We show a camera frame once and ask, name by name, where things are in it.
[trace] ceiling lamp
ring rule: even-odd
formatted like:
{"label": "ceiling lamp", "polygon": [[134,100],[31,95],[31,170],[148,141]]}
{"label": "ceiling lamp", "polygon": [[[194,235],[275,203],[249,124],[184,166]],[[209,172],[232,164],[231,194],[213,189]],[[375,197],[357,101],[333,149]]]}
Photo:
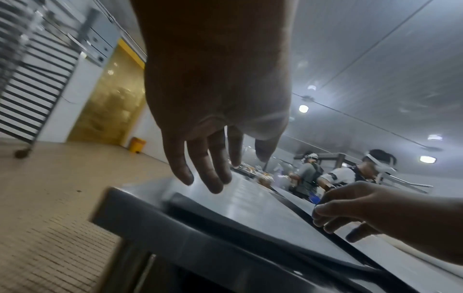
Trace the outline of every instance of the ceiling lamp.
{"label": "ceiling lamp", "polygon": [[436,158],[422,155],[420,157],[420,161],[422,161],[423,163],[427,163],[427,164],[434,164],[436,162]]}
{"label": "ceiling lamp", "polygon": [[302,113],[307,113],[308,110],[309,110],[309,107],[306,106],[306,105],[300,105],[299,106],[299,111],[302,112]]}
{"label": "ceiling lamp", "polygon": [[442,136],[440,136],[438,134],[430,134],[428,136],[428,140],[442,140]]}

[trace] yellow bin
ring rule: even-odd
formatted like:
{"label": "yellow bin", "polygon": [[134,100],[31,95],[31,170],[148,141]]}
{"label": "yellow bin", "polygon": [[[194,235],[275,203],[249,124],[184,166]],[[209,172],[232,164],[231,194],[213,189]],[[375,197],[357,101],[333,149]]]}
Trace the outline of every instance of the yellow bin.
{"label": "yellow bin", "polygon": [[146,140],[142,140],[139,138],[132,138],[130,140],[130,145],[129,145],[129,152],[131,153],[139,153],[141,150],[143,150],[143,147],[146,144]]}

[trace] ceiling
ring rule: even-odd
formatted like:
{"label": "ceiling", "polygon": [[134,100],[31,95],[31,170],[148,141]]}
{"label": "ceiling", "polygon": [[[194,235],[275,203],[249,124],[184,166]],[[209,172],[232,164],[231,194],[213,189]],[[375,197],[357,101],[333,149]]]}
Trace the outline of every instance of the ceiling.
{"label": "ceiling", "polygon": [[[143,47],[128,0],[102,3]],[[399,172],[463,178],[461,0],[300,0],[291,66],[294,120],[280,148],[381,148]]]}

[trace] wheel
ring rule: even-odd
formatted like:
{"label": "wheel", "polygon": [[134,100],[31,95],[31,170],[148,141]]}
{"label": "wheel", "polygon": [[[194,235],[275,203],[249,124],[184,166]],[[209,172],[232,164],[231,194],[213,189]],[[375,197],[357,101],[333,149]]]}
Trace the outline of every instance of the wheel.
{"label": "wheel", "polygon": [[17,150],[16,152],[14,152],[14,157],[16,159],[24,159],[29,156],[29,153],[30,149]]}

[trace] tiled floor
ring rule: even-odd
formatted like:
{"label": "tiled floor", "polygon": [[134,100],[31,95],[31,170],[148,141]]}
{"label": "tiled floor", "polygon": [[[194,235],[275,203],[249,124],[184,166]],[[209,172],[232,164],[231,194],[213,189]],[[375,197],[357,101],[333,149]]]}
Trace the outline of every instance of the tiled floor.
{"label": "tiled floor", "polygon": [[90,292],[117,238],[87,222],[109,185],[170,176],[122,147],[0,140],[0,293]]}

